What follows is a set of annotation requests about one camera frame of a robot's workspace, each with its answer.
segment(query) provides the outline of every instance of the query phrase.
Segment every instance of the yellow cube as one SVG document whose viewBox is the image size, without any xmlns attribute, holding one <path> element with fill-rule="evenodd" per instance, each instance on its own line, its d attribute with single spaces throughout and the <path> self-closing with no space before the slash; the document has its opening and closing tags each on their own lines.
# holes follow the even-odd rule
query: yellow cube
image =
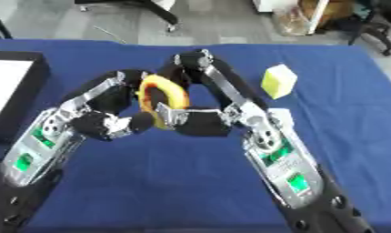
<svg viewBox="0 0 391 233">
<path fill-rule="evenodd" d="M 286 65 L 270 67 L 266 70 L 261 87 L 273 98 L 277 99 L 292 92 L 297 75 Z"/>
</svg>

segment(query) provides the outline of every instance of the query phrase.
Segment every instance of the wheel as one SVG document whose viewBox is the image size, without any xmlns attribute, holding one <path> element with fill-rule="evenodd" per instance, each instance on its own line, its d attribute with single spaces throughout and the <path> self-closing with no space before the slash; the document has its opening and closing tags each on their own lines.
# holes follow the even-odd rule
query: wheel
<svg viewBox="0 0 391 233">
<path fill-rule="evenodd" d="M 391 56 L 391 50 L 385 50 L 384 52 L 382 52 L 382 54 L 384 56 Z"/>
<path fill-rule="evenodd" d="M 87 12 L 87 11 L 88 11 L 88 6 L 86 6 L 86 5 L 80 5 L 80 6 L 79 6 L 79 11 L 81 11 L 81 12 Z"/>
<path fill-rule="evenodd" d="M 167 25 L 167 33 L 173 33 L 175 30 L 177 30 L 177 25 Z"/>
</svg>

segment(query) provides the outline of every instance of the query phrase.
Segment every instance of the black box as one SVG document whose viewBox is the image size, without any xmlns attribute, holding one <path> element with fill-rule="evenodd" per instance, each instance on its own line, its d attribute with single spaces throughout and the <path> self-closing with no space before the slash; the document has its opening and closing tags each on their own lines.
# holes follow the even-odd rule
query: black box
<svg viewBox="0 0 391 233">
<path fill-rule="evenodd" d="M 12 78 L 16 73 L 21 75 L 16 76 L 13 80 L 7 79 Z M 33 104 L 35 97 L 49 76 L 50 67 L 42 54 L 0 52 L 0 86 L 4 89 L 4 86 L 9 86 L 7 82 L 18 83 L 16 87 L 13 87 L 15 85 L 8 87 L 9 91 L 2 93 L 2 96 L 6 96 L 6 98 L 0 99 L 0 143 L 13 141 L 27 110 Z"/>
</svg>

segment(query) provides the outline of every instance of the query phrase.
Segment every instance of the cardboard box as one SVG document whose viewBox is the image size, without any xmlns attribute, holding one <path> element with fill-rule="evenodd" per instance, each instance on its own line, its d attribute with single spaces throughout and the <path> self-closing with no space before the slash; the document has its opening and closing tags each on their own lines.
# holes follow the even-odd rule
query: cardboard box
<svg viewBox="0 0 391 233">
<path fill-rule="evenodd" d="M 300 7 L 303 14 L 310 20 L 317 7 L 317 0 L 301 0 Z M 354 10 L 354 0 L 330 0 L 318 27 L 325 25 L 332 19 L 351 16 Z"/>
</svg>

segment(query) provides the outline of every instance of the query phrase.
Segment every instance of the table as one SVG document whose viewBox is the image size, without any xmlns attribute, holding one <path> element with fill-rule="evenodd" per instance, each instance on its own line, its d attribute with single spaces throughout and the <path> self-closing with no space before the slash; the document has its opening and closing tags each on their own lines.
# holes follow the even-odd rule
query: table
<svg viewBox="0 0 391 233">
<path fill-rule="evenodd" d="M 231 64 L 268 105 L 289 108 L 296 132 L 318 161 L 379 232 L 391 232 L 391 83 L 374 61 L 355 46 L 203 47 Z M 155 70 L 192 48 L 0 41 L 0 50 L 43 52 L 52 68 L 25 126 L 95 76 L 128 67 Z M 259 82 L 279 63 L 299 79 L 291 95 L 273 101 Z M 191 88 L 190 96 L 194 104 L 216 105 L 202 87 Z M 88 140 L 65 171 L 25 232 L 288 232 L 236 132 L 194 138 L 151 129 L 113 143 Z"/>
</svg>

